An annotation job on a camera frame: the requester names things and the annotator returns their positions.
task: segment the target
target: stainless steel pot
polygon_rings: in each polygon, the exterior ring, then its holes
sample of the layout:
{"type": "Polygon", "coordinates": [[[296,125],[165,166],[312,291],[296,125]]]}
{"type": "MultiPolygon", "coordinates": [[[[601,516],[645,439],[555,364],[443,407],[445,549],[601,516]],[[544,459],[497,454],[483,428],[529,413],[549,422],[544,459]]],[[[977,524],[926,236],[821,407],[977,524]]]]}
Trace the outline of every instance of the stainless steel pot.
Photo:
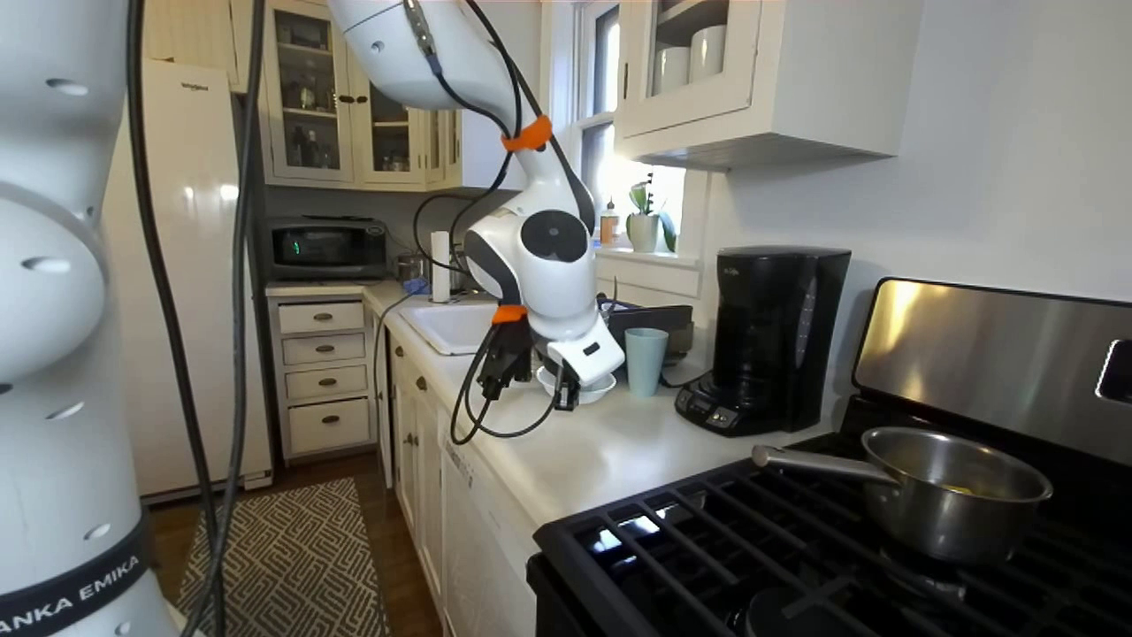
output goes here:
{"type": "Polygon", "coordinates": [[[752,444],[761,466],[858,476],[872,524],[939,564],[1001,564],[1022,541],[1053,483],[1030,462],[939,432],[869,428],[869,459],[752,444]]]}

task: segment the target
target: floor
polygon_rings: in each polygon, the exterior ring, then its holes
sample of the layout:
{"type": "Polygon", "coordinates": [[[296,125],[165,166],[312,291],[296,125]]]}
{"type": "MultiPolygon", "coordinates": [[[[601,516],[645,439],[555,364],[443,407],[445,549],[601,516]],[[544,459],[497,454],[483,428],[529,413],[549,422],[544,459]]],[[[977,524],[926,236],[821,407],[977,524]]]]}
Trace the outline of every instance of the floor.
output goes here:
{"type": "MultiPolygon", "coordinates": [[[[332,476],[356,476],[356,483],[360,483],[365,531],[367,531],[367,541],[376,553],[393,637],[443,633],[443,624],[436,616],[436,605],[431,605],[416,553],[409,545],[409,533],[402,528],[395,494],[385,492],[385,483],[379,476],[376,454],[290,466],[264,492],[300,487],[300,483],[332,480],[332,476]]],[[[168,502],[168,506],[149,511],[153,560],[155,560],[155,574],[160,574],[165,599],[175,599],[194,524],[196,524],[194,502],[168,502]]]]}

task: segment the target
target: sink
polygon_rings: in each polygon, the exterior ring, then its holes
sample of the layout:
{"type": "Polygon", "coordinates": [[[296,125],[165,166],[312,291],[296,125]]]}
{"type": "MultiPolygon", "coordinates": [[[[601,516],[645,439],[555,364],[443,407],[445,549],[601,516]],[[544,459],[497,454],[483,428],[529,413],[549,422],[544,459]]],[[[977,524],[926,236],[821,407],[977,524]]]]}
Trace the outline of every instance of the sink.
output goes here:
{"type": "Polygon", "coordinates": [[[416,305],[398,316],[443,358],[470,358],[497,305],[416,305]]]}

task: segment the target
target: microwave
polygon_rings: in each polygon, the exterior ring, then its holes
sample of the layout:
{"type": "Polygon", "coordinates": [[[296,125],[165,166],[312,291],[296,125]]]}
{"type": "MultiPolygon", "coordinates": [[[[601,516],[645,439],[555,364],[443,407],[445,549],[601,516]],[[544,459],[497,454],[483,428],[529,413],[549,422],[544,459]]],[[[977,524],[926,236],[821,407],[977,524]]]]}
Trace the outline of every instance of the microwave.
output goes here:
{"type": "Polygon", "coordinates": [[[376,218],[281,218],[268,225],[272,278],[383,278],[389,235],[376,218]]]}

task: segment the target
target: upper cabinet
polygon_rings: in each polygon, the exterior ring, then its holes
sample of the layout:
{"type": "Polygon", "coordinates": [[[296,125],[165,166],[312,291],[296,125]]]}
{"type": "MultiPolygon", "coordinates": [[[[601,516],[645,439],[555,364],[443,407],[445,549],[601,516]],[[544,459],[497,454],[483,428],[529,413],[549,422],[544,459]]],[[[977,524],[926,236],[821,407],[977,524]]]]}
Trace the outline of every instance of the upper cabinet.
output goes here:
{"type": "Polygon", "coordinates": [[[248,93],[250,0],[145,0],[149,60],[218,68],[231,93],[248,93]]]}
{"type": "MultiPolygon", "coordinates": [[[[537,25],[537,6],[510,9],[510,30],[515,30],[511,14],[534,14],[537,25]]],[[[483,188],[505,155],[483,118],[405,109],[383,94],[353,65],[323,0],[272,0],[263,52],[268,185],[349,190],[483,188]]]]}
{"type": "Polygon", "coordinates": [[[919,0],[621,3],[617,153],[688,166],[896,155],[916,28],[919,0]]]}

